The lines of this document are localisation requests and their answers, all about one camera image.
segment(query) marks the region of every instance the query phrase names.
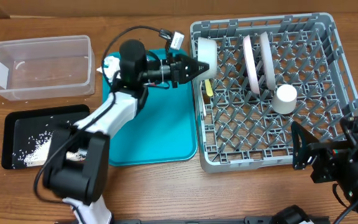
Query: blue plastic tray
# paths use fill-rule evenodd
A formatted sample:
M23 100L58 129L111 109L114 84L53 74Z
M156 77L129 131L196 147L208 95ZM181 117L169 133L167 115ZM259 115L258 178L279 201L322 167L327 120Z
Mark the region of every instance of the blue plastic tray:
M165 50L151 50L165 59ZM186 54L182 49L174 54ZM103 81L103 102L109 87ZM191 83L163 90L149 88L143 110L110 141L112 166L185 161L197 151L195 109Z

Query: table surface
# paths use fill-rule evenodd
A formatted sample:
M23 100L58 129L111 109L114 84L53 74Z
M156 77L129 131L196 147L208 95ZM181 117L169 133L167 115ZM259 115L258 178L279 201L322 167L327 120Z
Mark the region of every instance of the table surface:
M130 26L143 24L179 30L186 34L183 48L189 49L188 34L192 22L250 16L255 15L0 19L0 41L88 35L98 65L109 41ZM358 14L333 14L333 17L358 91ZM128 38L141 40L148 49L159 49L164 45L164 40L150 31L137 30L121 38L111 51L117 51L120 43ZM97 73L95 94L87 97L30 101L7 101L0 97L0 223L52 223L73 218L67 206L36 199L32 184L37 168L4 170L1 167L6 115L12 111L81 103L95 110L101 104L101 82ZM314 184L310 173L311 169L295 172L291 166L277 166L207 174L200 167L197 153L186 162L110 167L104 199L118 219L243 218L246 215L273 215L296 204L310 215L329 215L333 221L344 208L334 198L332 183ZM41 193L53 197L47 190ZM344 223L358 223L357 214L350 213Z

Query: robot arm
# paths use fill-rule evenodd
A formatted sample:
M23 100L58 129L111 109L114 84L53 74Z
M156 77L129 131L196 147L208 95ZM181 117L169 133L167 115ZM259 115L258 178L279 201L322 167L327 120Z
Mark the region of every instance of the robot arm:
M336 181L342 188L348 207L334 194L346 209L334 223L339 223L351 210L358 213L358 113L340 121L346 139L319 142L297 122L291 125L293 136L293 168L304 169L311 165L314 183Z
M172 38L170 35L163 36L169 40L166 48L180 48L178 33L172 35ZM209 69L207 63L186 55L173 57L168 49L166 54L166 60L148 62L141 42L124 42L120 46L121 78L113 79L107 100L87 118L71 127L55 130L48 153L49 163L44 165L43 185L71 205L79 223L114 222L102 197L108 175L110 139L144 107L148 96L145 84L169 80L176 88L178 84L190 82ZM74 136L74 143L63 147ZM67 152L78 150L86 152L83 162L66 160Z

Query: dish rack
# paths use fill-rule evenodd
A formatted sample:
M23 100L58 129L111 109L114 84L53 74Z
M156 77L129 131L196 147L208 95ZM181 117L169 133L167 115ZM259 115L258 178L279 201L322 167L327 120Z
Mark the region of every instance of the dish rack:
M259 35L268 33L277 87L293 85L298 98L291 114L278 114L266 87ZM194 22L191 54L198 38L218 46L214 95L194 83L201 166L206 172L249 170L292 163L291 122L320 141L343 139L339 120L358 108L358 95L333 17L327 13ZM250 35L260 95L251 92L242 40ZM203 99L206 116L203 115Z

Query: cardboard wall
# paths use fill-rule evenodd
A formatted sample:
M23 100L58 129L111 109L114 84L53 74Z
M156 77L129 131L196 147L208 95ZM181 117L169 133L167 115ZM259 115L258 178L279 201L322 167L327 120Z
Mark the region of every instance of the cardboard wall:
M0 0L0 17L300 12L358 12L358 0Z

